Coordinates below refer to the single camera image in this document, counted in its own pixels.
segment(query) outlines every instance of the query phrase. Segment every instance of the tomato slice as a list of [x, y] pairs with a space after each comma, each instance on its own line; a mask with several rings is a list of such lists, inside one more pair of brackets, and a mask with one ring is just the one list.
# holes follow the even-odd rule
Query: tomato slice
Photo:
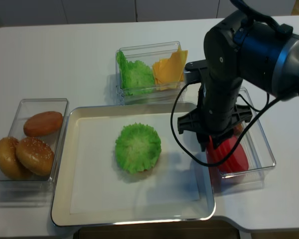
[[[208, 162], [219, 162], [233, 148], [237, 141], [236, 136], [225, 140], [216, 149], [213, 148], [212, 138], [209, 137], [210, 143], [206, 147]], [[248, 170], [248, 159], [241, 144], [238, 145], [234, 153], [221, 165], [217, 166], [222, 173], [235, 173]]]

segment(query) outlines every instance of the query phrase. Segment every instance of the plastic bin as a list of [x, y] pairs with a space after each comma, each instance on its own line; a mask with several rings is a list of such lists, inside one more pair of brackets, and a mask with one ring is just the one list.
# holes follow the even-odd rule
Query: plastic bin
[[[124, 53], [128, 61], [134, 62], [136, 60], [140, 60], [152, 68], [152, 65], [160, 59], [169, 58], [173, 52], [178, 50], [178, 47], [180, 47], [180, 43], [175, 41], [153, 45], [125, 47], [119, 49], [119, 51]], [[122, 105], [172, 103], [175, 101], [180, 89], [185, 85], [185, 82], [173, 82], [168, 84], [153, 85], [151, 87], [122, 89], [122, 78], [117, 61], [116, 81], [117, 95], [119, 103]]]
[[57, 172], [59, 167], [60, 153], [63, 146], [63, 132], [65, 128], [65, 117], [68, 108], [67, 99], [28, 99], [21, 100], [16, 111], [9, 136], [21, 140], [26, 137], [23, 132], [23, 125], [28, 118], [35, 114], [56, 111], [63, 115], [63, 123], [61, 129], [57, 132], [39, 137], [46, 142], [54, 152], [54, 161], [49, 176], [41, 177], [32, 175], [28, 180], [15, 181], [6, 177], [0, 170], [0, 190], [11, 191], [54, 191]]
[[[239, 93], [249, 104], [253, 105], [245, 88], [242, 87]], [[237, 104], [246, 105], [240, 97], [237, 98]], [[242, 123], [242, 126], [246, 127], [247, 124], [248, 123]], [[213, 177], [217, 175], [218, 179], [216, 182], [220, 181], [221, 184], [241, 184], [261, 181], [270, 170], [274, 169], [276, 161], [259, 120], [248, 130], [240, 144], [242, 145], [248, 159], [248, 170], [235, 173], [225, 173], [221, 172], [217, 168], [211, 168], [211, 171], [217, 171], [217, 174], [211, 173]]]

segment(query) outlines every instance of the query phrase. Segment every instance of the bun top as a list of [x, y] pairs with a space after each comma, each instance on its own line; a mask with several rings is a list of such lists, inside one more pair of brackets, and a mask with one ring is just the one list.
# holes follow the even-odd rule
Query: bun top
[[25, 180], [32, 173], [16, 158], [15, 147], [18, 140], [14, 137], [5, 137], [0, 140], [0, 169], [5, 176], [13, 180]]
[[40, 176], [50, 174], [54, 153], [42, 140], [34, 137], [22, 139], [16, 147], [16, 155], [31, 172]]

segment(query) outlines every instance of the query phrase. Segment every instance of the cheese slice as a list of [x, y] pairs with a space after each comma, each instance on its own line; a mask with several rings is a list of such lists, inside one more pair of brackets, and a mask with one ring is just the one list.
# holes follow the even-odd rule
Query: cheese slice
[[160, 59], [159, 62], [158, 62], [158, 71], [161, 71], [167, 64], [168, 62], [168, 58], [163, 58], [163, 59]]
[[167, 63], [159, 69], [156, 77], [160, 82], [172, 83], [183, 80], [182, 73], [186, 63], [188, 51], [173, 52]]

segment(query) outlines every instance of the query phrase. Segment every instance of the lettuce leaf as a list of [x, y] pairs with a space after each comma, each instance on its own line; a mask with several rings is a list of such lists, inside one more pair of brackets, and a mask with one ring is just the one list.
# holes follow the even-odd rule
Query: lettuce leaf
[[146, 87], [154, 85], [154, 75], [149, 66], [142, 61], [128, 61], [122, 51], [116, 54], [116, 60], [120, 67], [122, 89], [145, 88], [139, 91], [127, 91], [127, 95], [141, 95], [152, 92], [152, 89], [146, 89]]
[[156, 130], [141, 123], [124, 126], [115, 143], [118, 165], [132, 174], [153, 168], [161, 152]]

